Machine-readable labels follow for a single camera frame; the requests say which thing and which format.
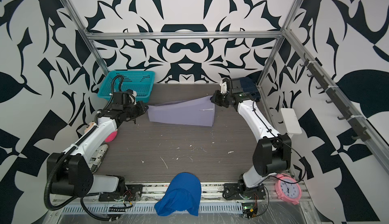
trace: patterned backdrop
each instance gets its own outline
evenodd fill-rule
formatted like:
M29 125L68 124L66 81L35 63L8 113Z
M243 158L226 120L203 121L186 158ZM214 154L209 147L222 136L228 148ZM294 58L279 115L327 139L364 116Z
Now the patterned backdrop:
M388 141L389 0L304 0L291 26L294 34L323 66L353 104ZM303 61L285 41L265 82L266 102L280 129L282 107L293 108L303 134L294 147L308 162L309 193L323 221L389 221L382 188L389 176ZM302 160L293 154L297 174Z
M293 0L72 0L90 32L280 30ZM110 70L152 70L160 83L256 80L274 39L97 41Z
M43 216L45 159L106 100L95 59L59 0L0 0L0 223Z

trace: black hook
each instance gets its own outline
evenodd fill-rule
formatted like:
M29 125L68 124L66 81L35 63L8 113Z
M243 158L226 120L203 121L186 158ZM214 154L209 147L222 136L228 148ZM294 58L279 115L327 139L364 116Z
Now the black hook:
M300 64L301 67L304 67L304 66L307 66L308 65L308 62L309 60L308 59L305 59L305 62L303 64Z

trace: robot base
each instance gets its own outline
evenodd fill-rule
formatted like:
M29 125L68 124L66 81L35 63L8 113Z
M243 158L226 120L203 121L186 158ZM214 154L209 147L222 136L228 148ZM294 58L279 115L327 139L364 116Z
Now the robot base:
M240 183L239 180L237 183L225 183L223 197L226 200L239 200L239 199L255 199L255 195L258 196L258 199L265 199L265 189L261 184L255 188L245 188Z

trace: metal base plate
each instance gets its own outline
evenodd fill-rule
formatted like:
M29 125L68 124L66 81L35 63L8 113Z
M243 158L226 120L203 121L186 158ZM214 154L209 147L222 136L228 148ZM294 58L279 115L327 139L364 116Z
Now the metal base plate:
M127 195L128 198L125 201L134 201L136 196L142 197L142 184L126 185L126 187L131 191L131 194Z
M265 199L265 191L263 186L257 187L250 191L245 191L245 197L240 195L240 189L237 183L225 183L224 185L225 195L228 196L226 200L233 199L255 199L255 194L258 196L258 199Z
M131 185L126 185L128 190L131 190L131 194L129 194L128 198L125 201L134 201L135 197L141 197L142 196L142 184L131 184ZM119 196L118 193L112 192L112 193L102 193L100 194L98 200L100 202L105 202L105 201L118 201L121 199L121 196Z

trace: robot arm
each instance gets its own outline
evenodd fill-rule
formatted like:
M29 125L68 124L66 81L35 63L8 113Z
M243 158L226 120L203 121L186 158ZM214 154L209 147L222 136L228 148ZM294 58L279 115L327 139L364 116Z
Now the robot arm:
M45 204L48 209L57 207L53 207L47 200L46 190L52 194L72 197L84 197L88 193L99 192L117 192L120 196L124 193L123 177L94 175L87 163L104 140L123 122L133 120L135 123L135 119L148 109L142 101L136 102L135 96L136 92L132 90L114 92L109 109L97 112L95 122L88 132L62 153L52 153L48 157L45 189ZM58 163L65 154L68 157L59 166Z
M246 120L257 141L253 166L239 180L241 194L246 195L244 192L255 189L270 175L289 169L291 149L284 144L291 146L291 140L288 135L280 135L259 111L255 101L260 99L260 94L250 78L225 78L220 85L221 90L214 93L211 101L226 108L232 105Z

